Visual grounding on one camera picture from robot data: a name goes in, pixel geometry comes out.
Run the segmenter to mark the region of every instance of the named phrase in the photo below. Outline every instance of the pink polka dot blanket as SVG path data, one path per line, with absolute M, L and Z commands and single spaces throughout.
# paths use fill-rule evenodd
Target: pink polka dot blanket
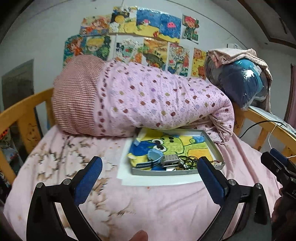
M 69 134 L 130 137 L 137 127 L 204 130 L 227 142 L 234 126 L 228 97 L 209 81 L 137 63 L 77 56 L 54 82 L 53 111 Z

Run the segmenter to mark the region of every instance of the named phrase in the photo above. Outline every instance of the striped fabric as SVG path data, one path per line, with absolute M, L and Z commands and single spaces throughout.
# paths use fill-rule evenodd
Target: striped fabric
M 52 107 L 56 123 L 68 134 L 95 136 L 96 85 L 106 62 L 95 56 L 78 55 L 54 80 Z

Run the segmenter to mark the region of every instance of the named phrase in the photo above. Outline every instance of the plastic bag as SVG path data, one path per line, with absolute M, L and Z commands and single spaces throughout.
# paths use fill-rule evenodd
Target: plastic bag
M 231 101 L 243 110 L 257 106 L 266 99 L 268 83 L 264 71 L 252 61 L 243 58 L 216 67 L 210 56 L 205 60 L 205 75 Z

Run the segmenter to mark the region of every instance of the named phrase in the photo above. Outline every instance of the wooden crib rail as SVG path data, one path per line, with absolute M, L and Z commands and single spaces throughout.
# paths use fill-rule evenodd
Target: wooden crib rail
M 236 135 L 239 135 L 240 129 L 244 123 L 245 119 L 249 119 L 255 123 L 260 121 L 267 121 L 268 119 L 258 112 L 248 109 L 247 111 L 242 111 L 237 105 L 233 105 L 234 107 L 234 118 L 235 118 L 235 124 L 234 124 L 234 130 L 233 132 Z M 265 142 L 268 133 L 270 133 L 273 128 L 275 127 L 276 123 L 274 122 L 264 122 L 259 124 L 262 127 L 262 130 L 259 134 L 259 137 L 256 141 L 255 146 L 253 146 L 254 149 L 260 150 L 262 148 L 263 143 Z M 294 156 L 296 155 L 296 138 L 291 135 L 288 131 L 283 129 L 280 126 L 276 126 L 276 128 L 273 130 L 272 135 L 275 136 L 278 140 L 280 140 L 283 144 L 285 144 L 285 149 L 282 151 L 282 154 L 284 156 Z M 291 158 L 293 162 L 296 162 L 296 157 Z
M 54 125 L 51 103 L 52 93 L 53 88 L 31 95 L 3 111 L 0 114 L 0 133 L 16 122 L 26 151 L 30 154 L 41 139 L 34 113 L 35 106 L 45 102 L 50 126 Z M 11 169 L 2 151 L 0 151 L 0 170 L 7 180 L 13 183 L 15 173 Z

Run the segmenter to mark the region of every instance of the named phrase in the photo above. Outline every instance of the bed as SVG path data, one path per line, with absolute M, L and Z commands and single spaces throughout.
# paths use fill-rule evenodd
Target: bed
M 117 171 L 126 138 L 70 136 L 62 138 L 54 125 L 51 106 L 53 89 L 32 95 L 0 114 L 0 131 L 17 122 L 28 153 L 17 177 L 0 152 L 0 170 L 12 183 L 4 214 L 21 239 L 26 238 L 26 220 L 30 200 L 38 182 L 46 185 L 61 183 L 86 166 L 93 156 L 103 160 L 103 171 L 87 201 L 80 205 L 82 213 L 102 240 L 129 240 L 137 231 L 145 230 L 150 240 L 196 240 L 212 221 L 219 206 L 215 205 L 203 182 L 165 186 L 126 186 L 117 178 Z M 34 107 L 46 103 L 51 129 L 41 139 Z M 279 198 L 281 187 L 275 177 L 261 163 L 260 150 L 275 123 L 261 123 L 261 133 L 252 148 L 241 141 L 239 135 L 245 119 L 254 122 L 267 120 L 253 109 L 241 111 L 234 105 L 234 134 L 224 144 L 217 144 L 225 160 L 222 169 L 227 179 L 233 178 L 241 185 L 260 182 L 266 192 L 270 212 Z M 276 126 L 272 134 L 286 147 L 285 156 L 296 153 L 296 138 L 287 130 Z M 69 223 L 57 204 L 57 209 L 69 236 L 75 237 Z M 239 218 L 239 206 L 225 236 L 229 236 Z

